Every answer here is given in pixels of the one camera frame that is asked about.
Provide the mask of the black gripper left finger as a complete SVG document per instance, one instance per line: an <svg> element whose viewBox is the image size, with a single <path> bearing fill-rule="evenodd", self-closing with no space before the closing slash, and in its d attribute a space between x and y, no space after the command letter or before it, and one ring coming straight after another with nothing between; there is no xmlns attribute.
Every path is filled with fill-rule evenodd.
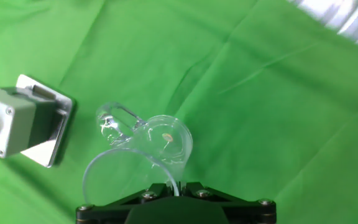
<svg viewBox="0 0 358 224"><path fill-rule="evenodd" d="M84 204L76 208L76 224L124 224L129 212L147 202L174 196L173 187L168 184L152 184L148 189L138 191L107 205Z"/></svg>

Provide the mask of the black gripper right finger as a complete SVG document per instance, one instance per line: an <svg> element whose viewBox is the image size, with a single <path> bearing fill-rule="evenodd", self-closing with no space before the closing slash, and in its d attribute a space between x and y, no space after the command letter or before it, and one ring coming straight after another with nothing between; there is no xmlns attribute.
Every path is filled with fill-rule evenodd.
<svg viewBox="0 0 358 224"><path fill-rule="evenodd" d="M276 203L268 198L247 201L200 182L180 182L181 196L203 200L221 208L229 223L276 224Z"/></svg>

